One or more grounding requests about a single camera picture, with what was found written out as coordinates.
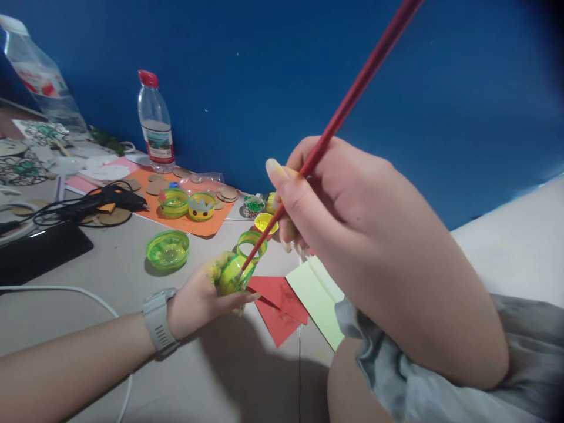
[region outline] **plastic water bottle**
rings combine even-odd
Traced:
[[[146,70],[139,71],[139,79],[142,87],[137,108],[151,166],[157,173],[170,173],[174,170],[174,148],[169,110],[159,93],[159,79]]]
[[[47,119],[62,124],[78,138],[88,135],[86,123],[59,68],[31,40],[24,23],[0,15],[0,25],[7,35],[4,47],[6,57]]]

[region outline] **gray shorts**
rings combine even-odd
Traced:
[[[510,369],[488,392],[454,386],[416,365],[347,298],[335,312],[343,334],[362,340],[358,366],[397,422],[554,421],[556,396],[564,392],[564,310],[539,301],[492,298],[509,345]]]

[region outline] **table surface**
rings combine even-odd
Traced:
[[[18,187],[26,199],[52,200],[54,182]],[[238,200],[229,217],[239,216]],[[161,276],[145,259],[147,242],[166,227],[133,216],[124,225],[83,231],[94,249],[29,284],[77,286],[107,301],[118,314],[139,311],[143,300],[180,287],[201,263],[232,250],[251,221],[224,222],[209,238],[189,235],[190,256],[179,271]],[[285,276],[300,263],[271,241],[257,276]],[[0,296],[0,355],[84,329],[110,318],[90,298],[68,291]],[[135,372],[124,422],[307,422],[327,421],[326,380],[333,351],[312,320],[276,348],[254,304],[244,316],[227,315],[202,329],[162,361]],[[76,415],[72,422],[114,421],[126,383]]]

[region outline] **left hand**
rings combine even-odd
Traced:
[[[235,255],[226,251],[202,264],[168,303],[169,330],[178,341],[205,326],[216,317],[260,298],[259,293],[241,291],[227,296],[217,292],[223,267]]]

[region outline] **smartwatch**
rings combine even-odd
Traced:
[[[176,288],[168,288],[151,295],[143,303],[145,326],[149,330],[153,345],[162,356],[169,355],[180,344],[170,333],[169,324],[166,320],[168,310],[166,303],[177,292],[178,289]]]

